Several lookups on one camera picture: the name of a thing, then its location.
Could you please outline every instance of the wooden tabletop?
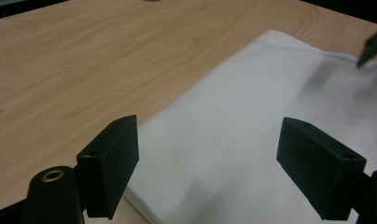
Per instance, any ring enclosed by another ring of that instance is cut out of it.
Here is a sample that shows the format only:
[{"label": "wooden tabletop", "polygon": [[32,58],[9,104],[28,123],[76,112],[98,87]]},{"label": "wooden tabletop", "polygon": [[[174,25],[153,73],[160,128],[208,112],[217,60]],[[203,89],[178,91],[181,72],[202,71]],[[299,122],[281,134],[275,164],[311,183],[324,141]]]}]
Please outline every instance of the wooden tabletop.
[{"label": "wooden tabletop", "polygon": [[[110,121],[143,122],[271,29],[358,55],[377,25],[299,0],[71,0],[0,20],[0,209],[38,172],[73,167]],[[122,200],[110,223],[146,222]]]}]

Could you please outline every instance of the white towel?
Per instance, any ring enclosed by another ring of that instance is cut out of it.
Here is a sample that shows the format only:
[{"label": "white towel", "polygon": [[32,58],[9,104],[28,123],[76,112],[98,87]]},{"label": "white towel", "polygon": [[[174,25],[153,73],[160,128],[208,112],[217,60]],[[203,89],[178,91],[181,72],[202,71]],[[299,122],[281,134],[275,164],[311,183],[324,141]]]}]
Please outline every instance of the white towel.
[{"label": "white towel", "polygon": [[139,128],[125,197],[151,223],[328,223],[276,161],[278,139],[283,117],[302,119],[377,170],[377,62],[355,64],[280,32],[259,37]]}]

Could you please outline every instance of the wooden table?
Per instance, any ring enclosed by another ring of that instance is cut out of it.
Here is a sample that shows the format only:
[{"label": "wooden table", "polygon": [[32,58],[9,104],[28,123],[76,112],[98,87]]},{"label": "wooden table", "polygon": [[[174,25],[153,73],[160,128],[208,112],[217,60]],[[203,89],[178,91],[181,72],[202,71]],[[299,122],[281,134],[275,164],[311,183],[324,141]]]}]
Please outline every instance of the wooden table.
[{"label": "wooden table", "polygon": [[[298,0],[71,0],[0,20],[0,209],[38,172],[74,166],[111,120],[143,122],[270,29],[358,55],[377,25]],[[146,223],[124,200],[113,222]]]}]

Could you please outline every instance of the folded white fabric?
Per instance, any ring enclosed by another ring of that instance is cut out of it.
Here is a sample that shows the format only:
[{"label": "folded white fabric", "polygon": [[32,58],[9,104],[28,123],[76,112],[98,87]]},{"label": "folded white fabric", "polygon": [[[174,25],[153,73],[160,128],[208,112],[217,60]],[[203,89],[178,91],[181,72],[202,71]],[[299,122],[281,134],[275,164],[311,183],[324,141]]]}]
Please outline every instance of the folded white fabric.
[{"label": "folded white fabric", "polygon": [[279,134],[283,117],[308,121],[377,170],[377,63],[355,64],[259,37],[139,128],[125,197],[151,223],[325,223],[276,161]]}]

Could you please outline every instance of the black plastic bracket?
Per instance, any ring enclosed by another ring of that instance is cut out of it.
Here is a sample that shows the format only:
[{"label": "black plastic bracket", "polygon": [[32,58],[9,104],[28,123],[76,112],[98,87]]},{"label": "black plastic bracket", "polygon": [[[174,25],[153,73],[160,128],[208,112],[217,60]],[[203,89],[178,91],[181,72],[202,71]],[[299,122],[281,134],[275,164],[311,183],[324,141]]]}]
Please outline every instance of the black plastic bracket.
[{"label": "black plastic bracket", "polygon": [[276,159],[322,219],[377,224],[377,172],[363,173],[366,159],[314,125],[284,118]]},{"label": "black plastic bracket", "polygon": [[37,174],[26,200],[0,210],[0,223],[79,224],[85,209],[111,219],[138,161],[136,116],[117,119],[78,153],[74,169]]}]

